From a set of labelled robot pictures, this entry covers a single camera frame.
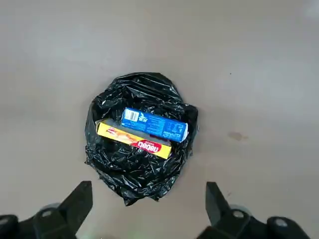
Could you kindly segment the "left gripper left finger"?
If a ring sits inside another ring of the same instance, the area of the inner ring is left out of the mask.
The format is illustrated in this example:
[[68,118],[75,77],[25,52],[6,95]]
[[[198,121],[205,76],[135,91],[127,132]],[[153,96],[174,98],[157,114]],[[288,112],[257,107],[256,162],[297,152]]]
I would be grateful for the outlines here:
[[92,182],[82,181],[61,203],[43,207],[27,220],[0,216],[2,239],[75,239],[93,206]]

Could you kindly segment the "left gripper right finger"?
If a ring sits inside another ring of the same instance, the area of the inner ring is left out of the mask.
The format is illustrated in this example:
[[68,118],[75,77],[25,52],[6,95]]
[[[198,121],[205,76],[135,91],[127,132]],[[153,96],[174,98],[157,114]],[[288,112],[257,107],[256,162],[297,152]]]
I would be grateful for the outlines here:
[[231,208],[217,183],[207,182],[205,209],[211,225],[198,239],[308,239],[295,221],[273,216],[263,223],[242,209]]

